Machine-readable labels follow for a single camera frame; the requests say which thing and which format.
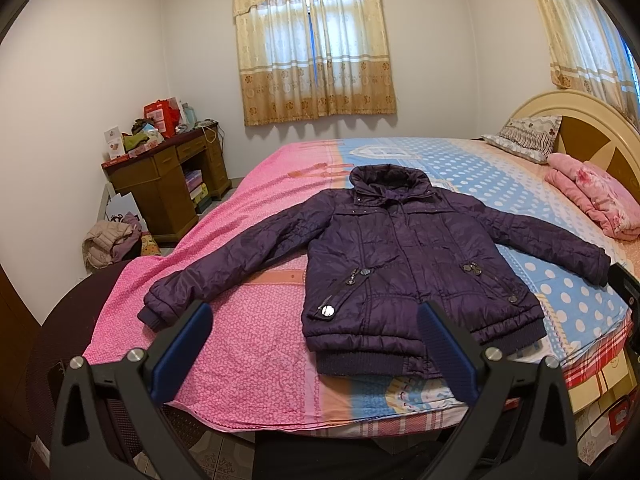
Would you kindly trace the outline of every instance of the cream headboard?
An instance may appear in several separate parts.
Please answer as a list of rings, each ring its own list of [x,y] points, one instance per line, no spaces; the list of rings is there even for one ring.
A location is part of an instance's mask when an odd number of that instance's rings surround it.
[[[524,103],[514,119],[562,115],[556,152],[590,160],[640,202],[640,135],[613,107],[590,94],[556,90]]]

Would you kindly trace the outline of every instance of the white wall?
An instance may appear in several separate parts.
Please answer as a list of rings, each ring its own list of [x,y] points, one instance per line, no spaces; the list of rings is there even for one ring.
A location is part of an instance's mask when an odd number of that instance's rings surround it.
[[[468,0],[478,56],[478,136],[497,133],[527,99],[555,90],[535,0]]]
[[[244,126],[232,0],[162,0],[170,91],[226,131],[230,177],[280,146],[340,137],[468,137],[476,132],[476,55],[466,0],[383,0],[398,115]]]
[[[39,322],[86,275],[103,131],[167,94],[160,0],[31,0],[0,44],[0,262]]]

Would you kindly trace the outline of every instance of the red gift bag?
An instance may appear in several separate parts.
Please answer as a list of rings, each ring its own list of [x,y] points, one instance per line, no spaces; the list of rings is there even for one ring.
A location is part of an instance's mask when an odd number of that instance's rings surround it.
[[[180,110],[171,108],[168,100],[156,101],[145,106],[145,119],[151,119],[165,139],[175,135],[175,127],[180,124]]]

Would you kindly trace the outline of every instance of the wooden desk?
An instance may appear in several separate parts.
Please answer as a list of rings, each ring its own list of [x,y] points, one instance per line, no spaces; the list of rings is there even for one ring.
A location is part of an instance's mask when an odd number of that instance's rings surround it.
[[[158,243],[179,242],[198,223],[184,173],[201,170],[209,195],[231,188],[218,134],[202,128],[166,140],[137,158],[104,171],[117,193],[133,193]]]

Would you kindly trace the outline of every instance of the jacket cuff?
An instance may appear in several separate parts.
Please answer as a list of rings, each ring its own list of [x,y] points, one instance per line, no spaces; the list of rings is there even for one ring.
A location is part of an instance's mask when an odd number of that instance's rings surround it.
[[[143,307],[143,309],[138,313],[138,319],[154,332],[160,332],[161,330],[169,327],[169,325],[167,325],[167,323],[148,306]]]
[[[611,258],[604,249],[600,249],[600,257],[598,258],[598,275],[594,284],[597,286],[607,286],[609,282],[609,268],[611,267]]]

